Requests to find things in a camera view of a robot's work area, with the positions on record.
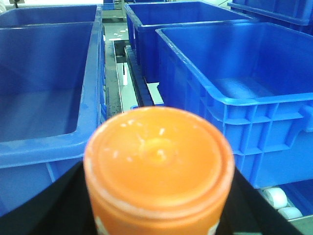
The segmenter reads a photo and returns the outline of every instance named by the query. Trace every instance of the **black surface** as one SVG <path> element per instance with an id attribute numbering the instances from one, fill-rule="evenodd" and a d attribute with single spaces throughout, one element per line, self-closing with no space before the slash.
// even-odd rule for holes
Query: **black surface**
<path id="1" fill-rule="evenodd" d="M 82 163 L 0 217 L 0 235 L 96 235 Z M 300 235 L 236 170 L 216 235 Z"/>

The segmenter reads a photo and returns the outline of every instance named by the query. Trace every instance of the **white label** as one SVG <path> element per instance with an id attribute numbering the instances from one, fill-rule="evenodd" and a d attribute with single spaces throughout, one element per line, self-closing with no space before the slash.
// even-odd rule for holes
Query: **white label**
<path id="1" fill-rule="evenodd" d="M 219 225 L 219 221 L 209 229 L 209 231 L 207 232 L 207 235 L 215 235 L 218 225 Z"/>
<path id="2" fill-rule="evenodd" d="M 96 225 L 97 225 L 98 235 L 110 235 L 109 232 L 104 227 L 101 219 L 98 216 L 96 218 Z"/>

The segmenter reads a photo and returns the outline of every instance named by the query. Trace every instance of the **blue plastic crate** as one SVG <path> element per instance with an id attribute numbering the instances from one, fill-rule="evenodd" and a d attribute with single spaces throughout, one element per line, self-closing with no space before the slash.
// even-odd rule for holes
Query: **blue plastic crate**
<path id="1" fill-rule="evenodd" d="M 156 29 L 253 19 L 201 1 L 128 4 L 125 9 L 130 45 L 148 83 L 158 82 Z"/>
<path id="2" fill-rule="evenodd" d="M 102 22 L 102 10 L 97 5 L 52 6 L 11 9 L 0 14 L 0 27 L 25 24 L 55 24 Z"/>
<path id="3" fill-rule="evenodd" d="M 114 10 L 114 0 L 103 0 L 102 10 Z"/>
<path id="4" fill-rule="evenodd" d="M 157 33 L 166 106 L 218 127 L 256 188 L 313 178 L 313 36 L 271 23 Z"/>
<path id="5" fill-rule="evenodd" d="M 228 5 L 297 25 L 313 22 L 313 0 L 233 0 Z"/>
<path id="6" fill-rule="evenodd" d="M 82 160 L 105 109 L 101 24 L 0 29 L 0 216 Z"/>
<path id="7" fill-rule="evenodd" d="M 261 22 L 269 22 L 269 23 L 279 24 L 279 25 L 282 25 L 284 27 L 291 28 L 293 30 L 297 30 L 300 32 L 304 32 L 304 33 L 313 35 L 313 24 L 298 25 L 298 24 L 287 22 L 287 21 L 279 20 L 277 18 L 269 17 L 269 16 L 262 15 L 259 13 L 255 13 L 252 11 L 242 10 L 242 9 L 235 8 L 235 7 L 231 7 L 231 9 L 234 11 L 249 15 L 251 17 L 258 18 Z"/>

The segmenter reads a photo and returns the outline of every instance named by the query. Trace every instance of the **orange bottle cap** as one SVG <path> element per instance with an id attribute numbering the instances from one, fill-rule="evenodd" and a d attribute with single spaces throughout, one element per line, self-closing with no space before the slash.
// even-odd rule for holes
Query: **orange bottle cap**
<path id="1" fill-rule="evenodd" d="M 224 136 L 206 120 L 148 107 L 98 128 L 86 148 L 85 171 L 92 188 L 117 208 L 174 218 L 225 198 L 234 160 Z"/>

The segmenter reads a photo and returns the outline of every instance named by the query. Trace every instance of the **orange bottle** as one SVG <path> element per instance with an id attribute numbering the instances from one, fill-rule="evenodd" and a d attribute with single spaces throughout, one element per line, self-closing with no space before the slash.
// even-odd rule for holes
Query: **orange bottle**
<path id="1" fill-rule="evenodd" d="M 148 107 L 100 126 L 86 147 L 84 168 L 100 235 L 213 235 L 234 160 L 206 120 Z"/>

